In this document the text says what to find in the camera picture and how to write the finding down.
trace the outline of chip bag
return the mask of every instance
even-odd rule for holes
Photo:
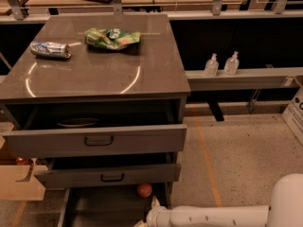
[[[140,41],[140,32],[128,32],[119,28],[90,28],[84,32],[85,43],[93,47],[120,50]]]

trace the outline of gray floor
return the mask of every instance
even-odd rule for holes
[[[281,117],[278,106],[223,108],[217,122],[207,107],[187,106],[187,140],[179,155],[182,172],[173,186],[177,205],[242,206],[268,204],[276,181],[303,172],[303,148]],[[0,201],[0,226],[57,226],[63,191],[46,191],[44,201]]]

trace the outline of orange line on floor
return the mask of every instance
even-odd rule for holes
[[[212,190],[212,194],[214,196],[215,202],[216,202],[216,206],[217,207],[222,207],[222,201],[221,201],[221,197],[220,197],[220,192],[219,192],[219,188],[217,186],[217,181],[215,178],[215,174],[211,165],[211,160],[209,157],[209,153],[207,150],[207,145],[205,143],[205,137],[204,137],[204,133],[202,130],[202,124],[201,124],[201,120],[198,116],[196,116],[196,111],[194,106],[191,108],[195,119],[195,125],[199,134],[199,140],[200,140],[200,144],[201,144],[201,148],[202,148],[202,153],[203,156],[205,158],[205,164],[206,164],[206,169],[207,169],[207,173],[208,173],[208,177],[210,180],[210,185],[211,185],[211,190]]]
[[[19,225],[23,212],[26,209],[26,206],[27,206],[27,201],[21,201],[19,208],[17,210],[17,214],[15,216],[15,219],[13,220],[13,222],[11,224],[11,227],[17,227]]]

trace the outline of white robotic arm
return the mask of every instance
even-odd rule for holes
[[[270,205],[169,210],[154,204],[148,227],[303,227],[303,174],[291,174],[275,185]]]

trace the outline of open drawer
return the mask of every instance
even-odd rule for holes
[[[157,125],[10,131],[9,146],[24,158],[55,158],[182,151],[187,126]]]
[[[136,185],[67,189],[58,227],[134,227],[146,219],[152,196],[166,206],[166,184],[152,184],[152,194],[145,199],[137,194]]]
[[[169,153],[153,153],[57,158],[35,177],[49,189],[177,182],[180,171]]]

